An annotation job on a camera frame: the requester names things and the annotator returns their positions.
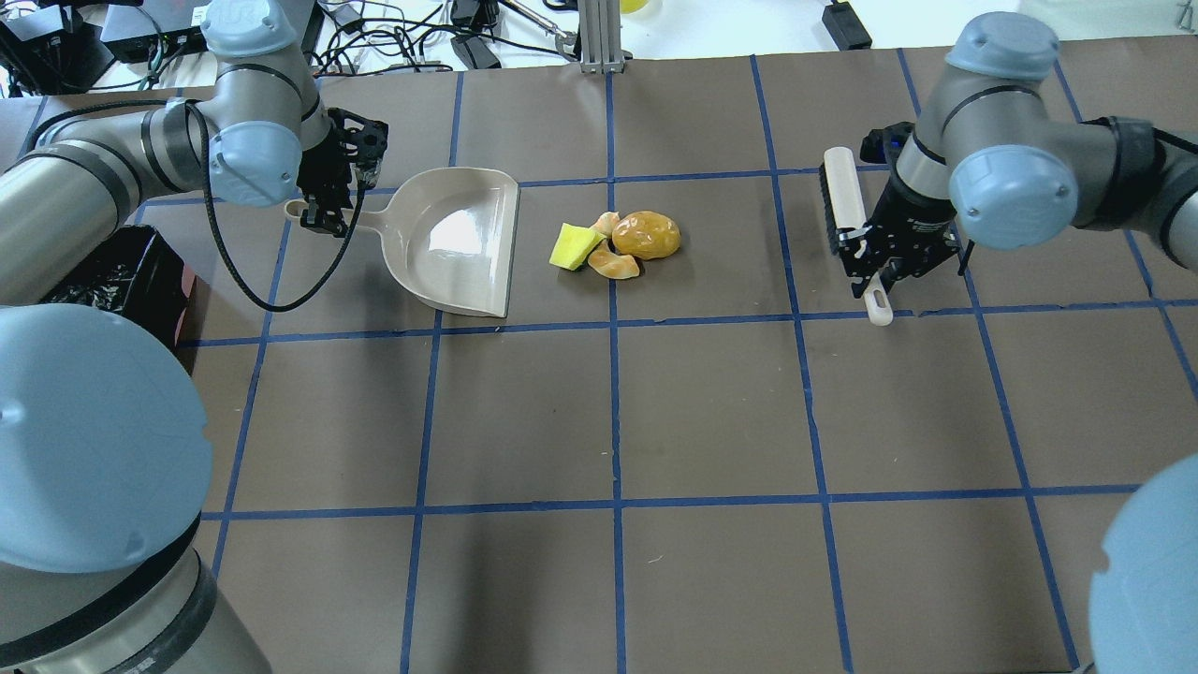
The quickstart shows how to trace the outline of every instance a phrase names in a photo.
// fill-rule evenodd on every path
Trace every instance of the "yellow round object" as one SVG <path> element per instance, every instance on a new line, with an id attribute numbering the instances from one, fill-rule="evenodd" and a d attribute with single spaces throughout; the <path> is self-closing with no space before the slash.
<path id="1" fill-rule="evenodd" d="M 682 245 L 678 224 L 654 211 L 629 213 L 611 231 L 611 242 L 621 253 L 653 260 L 672 255 Z"/>

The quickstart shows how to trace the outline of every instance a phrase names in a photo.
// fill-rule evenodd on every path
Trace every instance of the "black power adapter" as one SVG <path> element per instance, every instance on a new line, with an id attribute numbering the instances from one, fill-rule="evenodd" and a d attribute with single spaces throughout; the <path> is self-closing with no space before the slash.
<path id="1" fill-rule="evenodd" d="M 865 30 L 861 19 L 848 2 L 833 0 L 831 5 L 824 7 L 823 22 L 841 51 L 869 49 L 873 44 L 870 31 Z"/>

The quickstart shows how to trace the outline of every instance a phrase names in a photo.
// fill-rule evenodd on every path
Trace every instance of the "white floor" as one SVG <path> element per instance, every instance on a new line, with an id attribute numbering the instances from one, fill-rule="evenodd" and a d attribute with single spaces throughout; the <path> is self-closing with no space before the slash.
<path id="1" fill-rule="evenodd" d="M 1121 37 L 1132 35 L 1173 35 L 1176 28 L 1178 0 L 853 0 L 861 22 L 873 37 L 876 48 L 932 47 L 952 44 L 964 24 L 978 14 L 993 11 L 1022 11 L 1045 20 L 1064 40 Z M 391 0 L 406 18 L 426 16 L 438 0 Z M 541 16 L 557 22 L 564 30 L 577 28 L 576 12 L 552 12 L 539 0 L 525 4 Z M 624 49 L 639 59 L 692 59 L 831 51 L 836 49 L 821 23 L 823 0 L 649 0 L 649 4 L 622 20 Z M 400 16 L 399 10 L 365 5 L 368 18 Z M 500 35 L 516 42 L 552 47 L 547 37 L 531 22 L 504 8 Z M 327 30 L 317 45 L 327 44 Z M 527 67 L 561 63 L 561 59 L 496 44 L 494 51 L 503 67 Z M 462 67 L 448 37 L 442 36 L 429 49 L 430 59 Z M 365 50 L 361 67 L 377 69 L 388 59 Z M 119 63 L 97 83 L 98 86 L 135 80 L 144 74 L 137 67 Z M 163 86 L 211 84 L 216 61 L 211 55 L 188 56 L 170 68 Z"/>

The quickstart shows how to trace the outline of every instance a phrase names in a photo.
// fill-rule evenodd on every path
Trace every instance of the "white dustpan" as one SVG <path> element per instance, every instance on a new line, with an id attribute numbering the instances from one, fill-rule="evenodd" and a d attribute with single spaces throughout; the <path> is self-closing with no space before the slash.
<path id="1" fill-rule="evenodd" d="M 441 168 L 412 176 L 358 226 L 382 238 L 387 268 L 432 308 L 466 315 L 508 312 L 520 186 L 503 171 Z M 284 206 L 298 219 L 305 204 Z M 349 221 L 352 211 L 345 211 Z"/>

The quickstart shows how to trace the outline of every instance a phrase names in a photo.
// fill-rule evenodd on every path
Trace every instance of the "yellow object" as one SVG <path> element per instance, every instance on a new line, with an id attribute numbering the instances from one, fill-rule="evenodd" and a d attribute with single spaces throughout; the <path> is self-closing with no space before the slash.
<path id="1" fill-rule="evenodd" d="M 678 223 L 661 213 L 636 211 L 616 224 L 611 242 L 621 253 L 652 260 L 672 255 L 682 245 L 682 232 Z"/>
<path id="2" fill-rule="evenodd" d="M 621 280 L 641 275 L 641 267 L 633 255 L 617 255 L 607 247 L 607 242 L 599 243 L 599 247 L 587 256 L 591 268 L 598 271 L 607 278 Z"/>
<path id="3" fill-rule="evenodd" d="M 599 215 L 599 219 L 591 225 L 591 229 L 594 229 L 599 233 L 611 238 L 611 230 L 616 229 L 617 223 L 619 223 L 619 213 L 607 211 L 606 213 Z"/>
<path id="4" fill-rule="evenodd" d="M 582 266 L 591 249 L 603 239 L 604 235 L 589 226 L 574 226 L 563 221 L 557 243 L 549 255 L 549 263 L 574 271 Z"/>

